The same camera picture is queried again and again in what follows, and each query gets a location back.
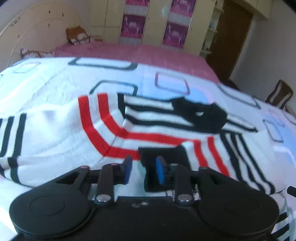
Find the pink bed cover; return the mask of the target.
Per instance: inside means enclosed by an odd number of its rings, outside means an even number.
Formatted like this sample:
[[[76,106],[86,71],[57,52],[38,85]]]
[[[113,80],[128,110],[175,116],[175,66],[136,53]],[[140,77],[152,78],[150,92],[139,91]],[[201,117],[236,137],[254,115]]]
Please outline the pink bed cover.
[[[221,82],[204,58],[162,47],[93,41],[79,45],[65,44],[53,52],[56,57],[92,57],[146,64],[193,75],[214,83]]]

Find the patterned white bed sheet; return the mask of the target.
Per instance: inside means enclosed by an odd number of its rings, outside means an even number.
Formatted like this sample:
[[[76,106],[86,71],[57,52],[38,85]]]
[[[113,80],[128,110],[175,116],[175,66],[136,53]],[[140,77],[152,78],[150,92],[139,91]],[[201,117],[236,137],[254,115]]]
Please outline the patterned white bed sheet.
[[[45,58],[22,60],[1,73],[1,116],[62,106],[97,93],[185,98],[224,107],[232,100],[256,109],[271,106],[225,85],[153,66]],[[8,218],[15,232],[8,240],[278,240],[273,229],[280,207],[271,195],[209,167],[183,166],[190,172],[191,205],[175,203],[174,196],[116,195],[118,184],[110,206],[94,202],[103,166],[80,166],[12,201]]]

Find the corner open shelf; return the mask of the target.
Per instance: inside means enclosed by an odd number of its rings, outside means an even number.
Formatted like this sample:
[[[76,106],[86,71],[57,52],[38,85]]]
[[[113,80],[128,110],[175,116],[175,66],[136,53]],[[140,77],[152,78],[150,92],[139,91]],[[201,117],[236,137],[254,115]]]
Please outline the corner open shelf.
[[[200,56],[204,59],[207,58],[208,55],[211,54],[210,48],[211,44],[214,40],[215,35],[218,33],[218,24],[221,15],[224,13],[223,10],[224,0],[217,0],[215,1],[214,10],[212,13],[212,17],[209,23],[208,31],[206,33],[202,49],[200,52]]]

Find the lower left purple poster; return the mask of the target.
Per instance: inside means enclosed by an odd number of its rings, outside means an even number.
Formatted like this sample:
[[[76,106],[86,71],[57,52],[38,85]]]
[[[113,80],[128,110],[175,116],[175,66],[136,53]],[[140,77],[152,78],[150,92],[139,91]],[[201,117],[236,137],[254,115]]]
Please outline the lower left purple poster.
[[[145,16],[124,14],[120,32],[120,44],[141,45],[145,20]]]

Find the cream wardrobe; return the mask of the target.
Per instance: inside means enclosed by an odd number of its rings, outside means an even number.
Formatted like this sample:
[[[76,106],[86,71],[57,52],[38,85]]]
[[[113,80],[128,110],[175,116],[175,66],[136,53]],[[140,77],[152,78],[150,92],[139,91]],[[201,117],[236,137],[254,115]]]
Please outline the cream wardrobe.
[[[171,13],[172,1],[149,1],[141,45],[164,47],[199,56],[215,1],[196,1],[192,17]],[[90,30],[107,43],[120,43],[125,1],[91,1]],[[184,48],[163,45],[167,22],[188,26]]]

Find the upper left purple poster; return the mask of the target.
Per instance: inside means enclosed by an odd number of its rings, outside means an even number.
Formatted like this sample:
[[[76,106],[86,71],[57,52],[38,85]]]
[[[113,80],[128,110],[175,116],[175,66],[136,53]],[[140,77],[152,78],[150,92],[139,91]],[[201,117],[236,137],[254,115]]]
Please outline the upper left purple poster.
[[[126,0],[124,14],[146,16],[149,9],[149,0]]]

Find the purple poster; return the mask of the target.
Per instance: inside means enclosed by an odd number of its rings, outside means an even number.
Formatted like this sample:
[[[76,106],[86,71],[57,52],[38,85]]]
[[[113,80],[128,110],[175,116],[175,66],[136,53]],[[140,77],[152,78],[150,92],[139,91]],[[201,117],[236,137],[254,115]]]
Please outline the purple poster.
[[[124,14],[146,16],[149,9],[149,0],[126,0]]]
[[[188,33],[188,26],[167,22],[163,45],[183,49]]]
[[[120,44],[141,45],[145,20],[145,16],[124,14],[120,32]]]
[[[192,17],[196,0],[173,0],[171,3],[171,13]]]

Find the cream rounded headboard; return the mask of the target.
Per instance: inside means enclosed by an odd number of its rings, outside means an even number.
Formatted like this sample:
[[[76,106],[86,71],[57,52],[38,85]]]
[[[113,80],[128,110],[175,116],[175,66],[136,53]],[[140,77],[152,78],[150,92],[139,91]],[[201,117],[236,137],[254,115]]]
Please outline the cream rounded headboard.
[[[90,1],[6,1],[1,6],[1,70],[20,50],[50,51],[67,43],[66,28],[89,30]]]

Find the wooden chair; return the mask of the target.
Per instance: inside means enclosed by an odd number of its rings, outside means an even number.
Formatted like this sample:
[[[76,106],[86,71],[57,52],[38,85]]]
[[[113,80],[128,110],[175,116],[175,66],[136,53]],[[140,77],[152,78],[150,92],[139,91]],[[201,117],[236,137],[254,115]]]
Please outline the wooden chair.
[[[284,109],[284,107],[293,97],[293,94],[294,92],[292,88],[285,81],[280,79],[265,102],[276,106],[279,109]]]

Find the upper right purple poster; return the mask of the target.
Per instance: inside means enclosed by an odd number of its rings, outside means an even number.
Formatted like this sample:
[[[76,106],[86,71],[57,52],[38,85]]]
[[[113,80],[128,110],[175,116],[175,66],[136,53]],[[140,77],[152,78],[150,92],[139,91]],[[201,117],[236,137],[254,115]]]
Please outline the upper right purple poster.
[[[192,17],[196,0],[173,0],[171,3],[171,13]]]

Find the striped knit sweater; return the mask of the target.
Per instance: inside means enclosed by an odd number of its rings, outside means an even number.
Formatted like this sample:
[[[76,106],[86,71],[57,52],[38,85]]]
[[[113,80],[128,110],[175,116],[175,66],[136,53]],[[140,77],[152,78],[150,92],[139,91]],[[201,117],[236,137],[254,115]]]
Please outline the striped knit sweater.
[[[295,240],[295,120],[278,109],[232,100],[224,107],[185,98],[157,100],[97,93],[62,106],[44,105],[1,116],[1,240],[14,229],[12,201],[80,166],[92,170],[134,160],[116,195],[173,196],[153,187],[156,156],[192,170],[209,167],[271,195],[280,207],[278,240]]]

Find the dark brown door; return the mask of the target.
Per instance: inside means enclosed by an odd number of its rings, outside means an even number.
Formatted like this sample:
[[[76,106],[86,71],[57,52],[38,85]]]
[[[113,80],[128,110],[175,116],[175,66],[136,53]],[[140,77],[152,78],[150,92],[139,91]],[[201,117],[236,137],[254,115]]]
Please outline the dark brown door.
[[[206,62],[226,84],[243,48],[253,15],[234,1],[224,1],[223,10]]]

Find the orange fox pillow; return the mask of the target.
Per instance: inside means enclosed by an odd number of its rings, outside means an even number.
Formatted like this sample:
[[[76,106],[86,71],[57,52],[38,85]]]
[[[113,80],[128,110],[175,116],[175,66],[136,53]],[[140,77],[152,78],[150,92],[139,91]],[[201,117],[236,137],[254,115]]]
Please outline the orange fox pillow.
[[[68,42],[73,45],[86,44],[94,40],[90,35],[86,33],[86,30],[84,30],[81,26],[67,28],[66,36]]]

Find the lower right purple poster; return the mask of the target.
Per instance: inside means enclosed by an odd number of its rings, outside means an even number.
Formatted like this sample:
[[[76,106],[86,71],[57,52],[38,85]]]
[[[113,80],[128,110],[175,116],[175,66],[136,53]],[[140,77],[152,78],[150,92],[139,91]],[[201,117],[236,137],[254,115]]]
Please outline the lower right purple poster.
[[[188,26],[167,22],[163,45],[183,49],[188,33]]]

